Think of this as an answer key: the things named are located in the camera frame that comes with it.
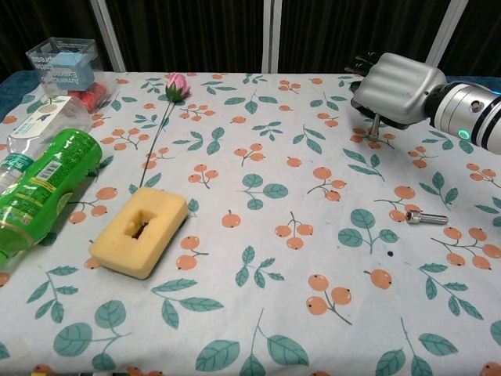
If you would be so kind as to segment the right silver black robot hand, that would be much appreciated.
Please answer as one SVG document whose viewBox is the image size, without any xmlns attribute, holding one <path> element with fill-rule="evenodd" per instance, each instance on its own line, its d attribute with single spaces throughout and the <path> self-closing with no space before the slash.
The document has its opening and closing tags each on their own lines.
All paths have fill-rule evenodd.
<svg viewBox="0 0 501 376">
<path fill-rule="evenodd" d="M 351 106 L 401 130 L 428 118 L 424 111 L 428 96 L 447 84 L 438 68 L 391 52 L 363 53 L 344 70 L 361 76 L 351 83 Z"/>
</svg>

